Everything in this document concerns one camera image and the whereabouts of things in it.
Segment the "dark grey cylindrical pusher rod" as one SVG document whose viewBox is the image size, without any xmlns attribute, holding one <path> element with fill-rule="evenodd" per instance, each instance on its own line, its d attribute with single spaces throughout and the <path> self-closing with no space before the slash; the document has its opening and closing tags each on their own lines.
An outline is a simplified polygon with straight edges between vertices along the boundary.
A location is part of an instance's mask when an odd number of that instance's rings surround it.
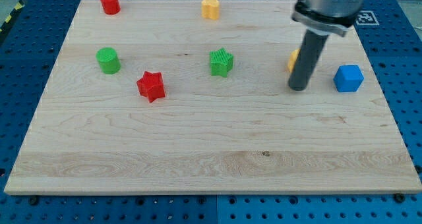
<svg viewBox="0 0 422 224">
<path fill-rule="evenodd" d="M 328 35 L 322 36 L 311 30 L 306 30 L 288 80 L 288 86 L 292 90 L 303 91 L 307 88 L 327 39 Z"/>
</svg>

